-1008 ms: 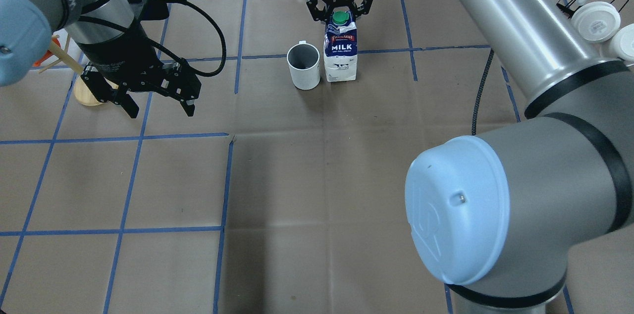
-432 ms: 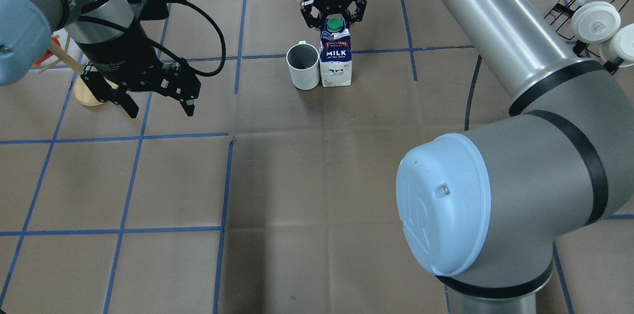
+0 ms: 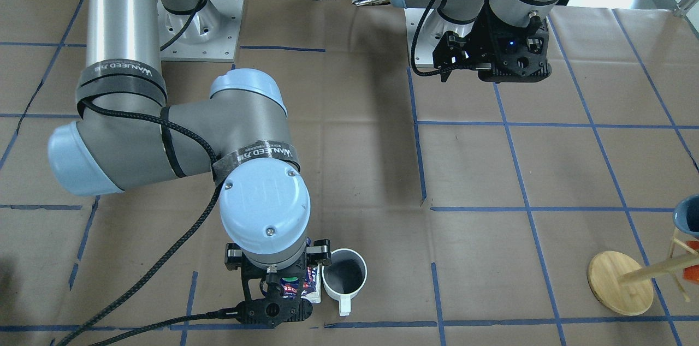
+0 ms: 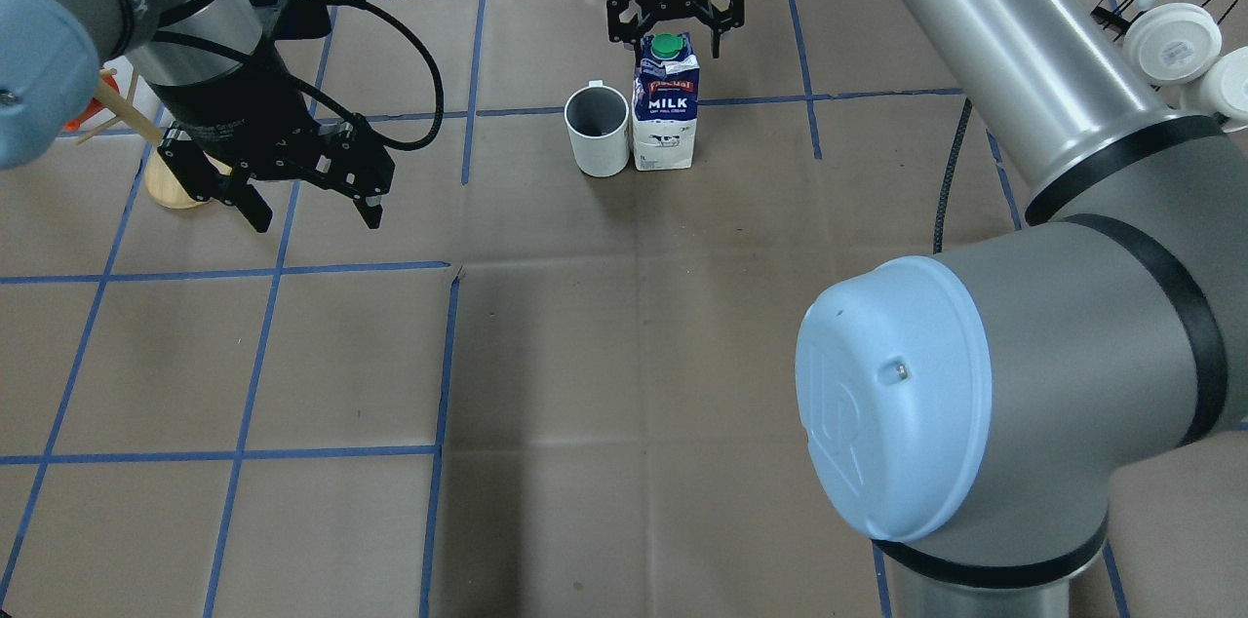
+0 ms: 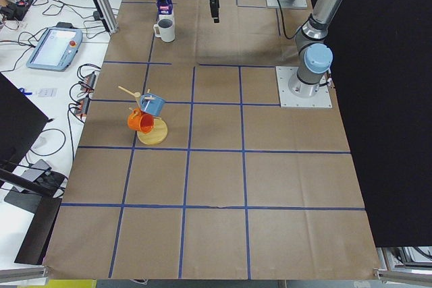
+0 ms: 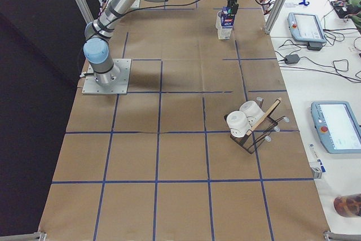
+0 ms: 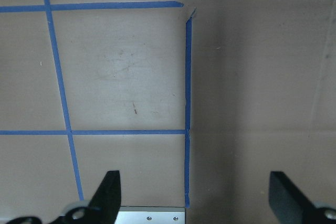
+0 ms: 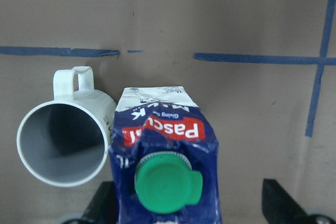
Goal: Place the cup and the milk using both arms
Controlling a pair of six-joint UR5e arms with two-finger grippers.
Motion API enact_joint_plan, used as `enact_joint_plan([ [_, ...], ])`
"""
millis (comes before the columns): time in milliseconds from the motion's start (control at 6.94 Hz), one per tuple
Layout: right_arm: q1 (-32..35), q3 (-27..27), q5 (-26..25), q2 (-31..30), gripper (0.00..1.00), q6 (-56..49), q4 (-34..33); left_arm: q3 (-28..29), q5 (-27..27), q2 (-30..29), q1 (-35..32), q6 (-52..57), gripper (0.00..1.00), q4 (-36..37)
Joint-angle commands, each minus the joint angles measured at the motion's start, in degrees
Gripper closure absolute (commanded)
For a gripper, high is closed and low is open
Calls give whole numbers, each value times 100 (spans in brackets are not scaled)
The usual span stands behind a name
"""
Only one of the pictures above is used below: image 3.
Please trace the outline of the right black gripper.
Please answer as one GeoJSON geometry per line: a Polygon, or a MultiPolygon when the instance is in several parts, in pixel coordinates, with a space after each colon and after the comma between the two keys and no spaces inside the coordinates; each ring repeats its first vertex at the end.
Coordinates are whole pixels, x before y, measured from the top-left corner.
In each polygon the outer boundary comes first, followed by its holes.
{"type": "Polygon", "coordinates": [[[244,294],[244,301],[227,310],[225,316],[234,318],[242,324],[265,325],[275,328],[282,322],[298,322],[308,319],[312,312],[312,304],[303,299],[302,289],[298,289],[294,299],[282,297],[282,277],[299,277],[300,287],[303,286],[307,267],[330,265],[330,241],[321,239],[310,243],[302,244],[301,255],[289,266],[272,265],[265,268],[255,266],[250,259],[245,256],[242,249],[230,242],[226,246],[225,265],[228,270],[241,270],[241,281],[244,294]],[[266,286],[264,297],[253,299],[248,282],[258,279],[260,286],[266,286]]]}

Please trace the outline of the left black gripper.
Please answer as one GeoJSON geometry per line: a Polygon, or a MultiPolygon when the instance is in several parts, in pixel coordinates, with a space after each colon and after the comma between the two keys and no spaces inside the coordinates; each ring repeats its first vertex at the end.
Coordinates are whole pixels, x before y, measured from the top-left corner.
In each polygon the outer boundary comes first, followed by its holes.
{"type": "Polygon", "coordinates": [[[524,27],[514,27],[500,20],[491,8],[483,8],[475,31],[489,65],[478,72],[480,80],[533,83],[552,74],[547,59],[548,27],[537,10],[525,15],[524,27]]]}

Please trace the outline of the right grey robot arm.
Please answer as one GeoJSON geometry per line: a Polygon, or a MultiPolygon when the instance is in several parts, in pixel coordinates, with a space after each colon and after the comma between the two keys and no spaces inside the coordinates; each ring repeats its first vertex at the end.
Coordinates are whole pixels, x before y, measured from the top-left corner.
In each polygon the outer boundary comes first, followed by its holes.
{"type": "MultiPolygon", "coordinates": [[[[162,0],[172,30],[192,19],[187,43],[222,38],[224,18],[210,0],[162,0]]],[[[292,145],[276,82],[252,68],[218,77],[207,100],[167,106],[161,73],[157,0],[90,0],[87,60],[76,88],[80,121],[51,135],[53,174],[77,196],[120,193],[211,171],[215,192],[202,217],[140,281],[83,324],[86,329],[129,299],[192,236],[220,203],[241,269],[245,299],[216,313],[275,327],[303,321],[307,268],[330,264],[329,241],[307,243],[310,195],[292,145]]]]}

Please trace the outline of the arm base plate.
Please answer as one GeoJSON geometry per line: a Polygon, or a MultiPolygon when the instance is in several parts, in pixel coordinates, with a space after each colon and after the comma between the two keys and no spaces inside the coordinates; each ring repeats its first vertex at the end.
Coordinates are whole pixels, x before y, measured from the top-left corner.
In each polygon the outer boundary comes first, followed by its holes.
{"type": "Polygon", "coordinates": [[[245,0],[209,0],[167,49],[162,62],[234,63],[245,0]]]}
{"type": "MultiPolygon", "coordinates": [[[[405,27],[407,30],[407,48],[410,50],[414,33],[424,10],[407,8],[404,11],[405,27]]],[[[467,23],[466,25],[449,22],[442,18],[435,9],[430,10],[421,27],[421,32],[417,40],[414,53],[416,66],[418,68],[434,67],[433,52],[439,44],[440,38],[446,31],[454,31],[459,37],[464,37],[470,33],[473,26],[474,22],[467,23]]]]}

